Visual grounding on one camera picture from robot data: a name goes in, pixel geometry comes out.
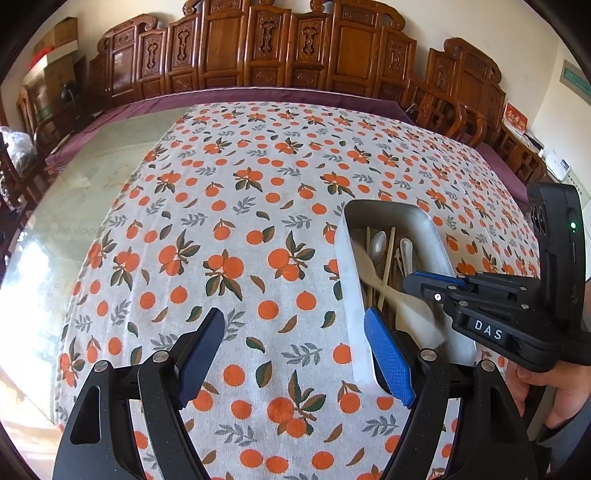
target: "orange fruit pattern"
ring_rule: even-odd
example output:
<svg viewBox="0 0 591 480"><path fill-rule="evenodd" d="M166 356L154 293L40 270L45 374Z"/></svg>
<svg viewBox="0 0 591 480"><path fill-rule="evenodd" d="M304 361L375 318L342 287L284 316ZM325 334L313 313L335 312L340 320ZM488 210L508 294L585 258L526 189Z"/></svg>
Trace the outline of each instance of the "orange fruit pattern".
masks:
<svg viewBox="0 0 591 480"><path fill-rule="evenodd" d="M408 411L353 377L335 253L353 199L416 206L457 273L539 272L521 212L468 147L339 108L197 105L123 186L71 286L56 406L72 410L97 360L144 362L217 307L225 340L183 411L210 476L379 478ZM451 454L458 405L435 469ZM160 480L144 460L153 452L140 403L131 411L147 478Z"/></svg>

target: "white tray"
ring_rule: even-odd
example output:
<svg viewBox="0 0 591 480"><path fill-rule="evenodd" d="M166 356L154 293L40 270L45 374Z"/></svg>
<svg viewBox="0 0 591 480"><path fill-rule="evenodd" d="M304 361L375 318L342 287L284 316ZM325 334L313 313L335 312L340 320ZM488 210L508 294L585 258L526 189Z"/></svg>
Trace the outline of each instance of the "white tray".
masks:
<svg viewBox="0 0 591 480"><path fill-rule="evenodd" d="M418 270L451 277L455 277L456 274L431 217L420 208L400 202L352 200L343 209L336 229L335 249L345 303L353 376L356 385L364 394L385 395L385 391L376 380L374 359L363 329L365 307L350 240L350 232L365 231L367 226L372 230L386 232L395 227L397 243L400 238L412 241ZM446 337L446 342L437 350L443 353L449 362L474 365L474 341L452 329L452 319L445 314L441 305L433 304L432 308L436 322Z"/></svg>

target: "human hand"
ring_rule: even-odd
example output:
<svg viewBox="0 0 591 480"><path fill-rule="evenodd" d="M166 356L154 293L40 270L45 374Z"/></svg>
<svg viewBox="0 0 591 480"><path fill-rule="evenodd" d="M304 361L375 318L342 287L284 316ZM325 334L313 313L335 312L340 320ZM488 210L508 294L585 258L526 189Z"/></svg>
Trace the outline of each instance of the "human hand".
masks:
<svg viewBox="0 0 591 480"><path fill-rule="evenodd" d="M530 372L509 362L505 381L522 416L530 385L557 388L554 405L545 421L545 425L551 430L573 418L591 395L591 367L566 362L558 362L552 370L543 374Z"/></svg>

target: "wooden furniture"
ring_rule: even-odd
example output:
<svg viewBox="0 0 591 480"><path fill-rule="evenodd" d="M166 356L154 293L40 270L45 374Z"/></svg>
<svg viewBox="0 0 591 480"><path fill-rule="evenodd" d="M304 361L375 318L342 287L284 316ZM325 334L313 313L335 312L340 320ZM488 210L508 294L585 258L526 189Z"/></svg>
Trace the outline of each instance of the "wooden furniture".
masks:
<svg viewBox="0 0 591 480"><path fill-rule="evenodd" d="M39 159L30 161L22 174L19 174L8 156L7 148L8 146L4 143L0 133L0 173L4 175L10 203L17 207L20 197L23 196L27 202L37 205L43 194L35 183L35 178L39 178L44 188L49 187L44 162Z"/></svg>
<svg viewBox="0 0 591 480"><path fill-rule="evenodd" d="M58 113L38 122L33 100L26 86L21 87L17 97L17 112L23 131L33 139L42 158L47 157L53 147L72 130L76 117L73 104L68 103Z"/></svg>
<svg viewBox="0 0 591 480"><path fill-rule="evenodd" d="M402 32L404 18L372 0L336 0L331 14L324 2L294 14L274 0L189 0L185 16L162 29L152 15L133 17L99 40L89 103L105 109L191 90L285 86L408 105L416 41Z"/></svg>
<svg viewBox="0 0 591 480"><path fill-rule="evenodd" d="M426 82L465 105L470 118L468 133L478 124L475 112L482 114L486 121L484 141L489 144L501 127L505 104L501 77L495 61L462 38L448 38L443 51L429 50Z"/></svg>
<svg viewBox="0 0 591 480"><path fill-rule="evenodd" d="M407 114L421 128L459 140L466 132L467 113L461 102L411 77Z"/></svg>
<svg viewBox="0 0 591 480"><path fill-rule="evenodd" d="M544 160L521 142L503 122L492 147L525 185L546 177Z"/></svg>

